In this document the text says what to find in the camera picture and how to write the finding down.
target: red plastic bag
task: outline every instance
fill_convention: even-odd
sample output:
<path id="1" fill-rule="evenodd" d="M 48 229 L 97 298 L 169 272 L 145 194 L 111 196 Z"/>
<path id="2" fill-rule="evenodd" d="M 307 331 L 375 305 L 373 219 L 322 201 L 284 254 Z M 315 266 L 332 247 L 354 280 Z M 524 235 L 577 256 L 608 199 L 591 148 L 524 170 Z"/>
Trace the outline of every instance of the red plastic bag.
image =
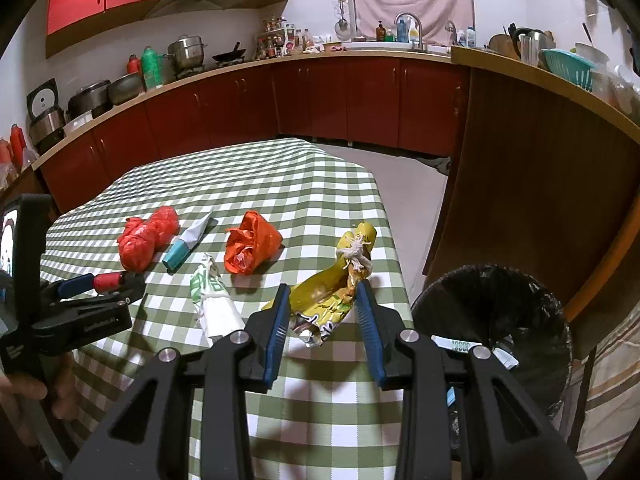
<path id="1" fill-rule="evenodd" d="M 167 245 L 179 230 L 178 215 L 169 206 L 158 208 L 146 222 L 137 216 L 127 218 L 124 231 L 117 240 L 122 267 L 143 272 L 156 250 Z"/>
<path id="2" fill-rule="evenodd" d="M 233 274 L 251 274 L 271 258 L 282 243 L 282 235 L 257 211 L 247 211 L 240 227 L 228 231 L 225 269 Z"/>

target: camera screen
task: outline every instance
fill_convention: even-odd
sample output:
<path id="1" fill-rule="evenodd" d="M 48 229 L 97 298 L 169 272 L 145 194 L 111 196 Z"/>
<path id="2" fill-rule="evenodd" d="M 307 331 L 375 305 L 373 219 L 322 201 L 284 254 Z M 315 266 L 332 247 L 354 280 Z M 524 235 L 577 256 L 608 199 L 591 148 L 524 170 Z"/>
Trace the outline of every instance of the camera screen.
<path id="1" fill-rule="evenodd" d="M 14 264 L 14 229 L 18 219 L 18 210 L 5 213 L 2 220 L 2 239 L 0 240 L 0 269 L 12 275 Z"/>

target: table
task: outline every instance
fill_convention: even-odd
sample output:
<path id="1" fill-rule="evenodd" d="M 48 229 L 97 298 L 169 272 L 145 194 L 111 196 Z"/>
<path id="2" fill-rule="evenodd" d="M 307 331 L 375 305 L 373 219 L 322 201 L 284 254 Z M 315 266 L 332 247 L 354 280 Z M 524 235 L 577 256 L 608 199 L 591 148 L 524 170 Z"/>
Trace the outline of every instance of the table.
<path id="1" fill-rule="evenodd" d="M 148 218 L 174 207 L 181 229 L 213 209 L 204 239 L 173 275 L 156 254 L 147 295 L 130 306 L 133 327 L 77 352 L 78 442 L 155 352 L 207 348 L 189 296 L 189 280 L 202 254 L 215 257 L 223 281 L 251 313 L 272 300 L 278 285 L 302 282 L 335 261 L 335 245 L 362 221 L 377 232 L 370 282 L 378 303 L 396 309 L 412 326 L 398 255 L 373 176 L 309 142 L 278 139 L 192 153 L 135 168 L 95 199 L 62 215 L 47 233 L 41 276 L 67 279 L 121 270 L 116 238 L 125 219 Z M 251 276 L 223 267 L 226 229 L 249 209 L 282 234 L 284 248 Z M 354 312 L 320 348 L 287 337 L 280 377 L 267 395 L 246 394 L 257 479 L 393 478 L 401 423 L 401 392 L 380 392 L 367 369 Z M 198 478 L 202 391 L 196 391 L 190 437 L 190 478 Z"/>

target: teal colander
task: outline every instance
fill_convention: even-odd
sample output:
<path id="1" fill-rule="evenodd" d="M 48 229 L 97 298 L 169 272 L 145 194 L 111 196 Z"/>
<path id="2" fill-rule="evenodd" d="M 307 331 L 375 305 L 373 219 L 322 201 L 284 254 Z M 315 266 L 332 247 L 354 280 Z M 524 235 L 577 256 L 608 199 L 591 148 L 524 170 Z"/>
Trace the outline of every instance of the teal colander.
<path id="1" fill-rule="evenodd" d="M 595 63 L 559 48 L 546 48 L 540 52 L 545 53 L 546 64 L 552 73 L 591 92 L 591 69 L 597 67 Z"/>

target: trash can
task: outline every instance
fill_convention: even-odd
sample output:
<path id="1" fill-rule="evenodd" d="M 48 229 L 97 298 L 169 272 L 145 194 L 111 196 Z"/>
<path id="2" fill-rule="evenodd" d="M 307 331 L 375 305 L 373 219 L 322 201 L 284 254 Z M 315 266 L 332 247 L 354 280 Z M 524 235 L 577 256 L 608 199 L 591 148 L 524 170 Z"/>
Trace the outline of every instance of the trash can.
<path id="1" fill-rule="evenodd" d="M 532 276 L 495 265 L 460 267 L 431 283 L 412 314 L 425 335 L 513 355 L 513 376 L 549 419 L 558 412 L 571 377 L 571 335 L 561 303 Z"/>

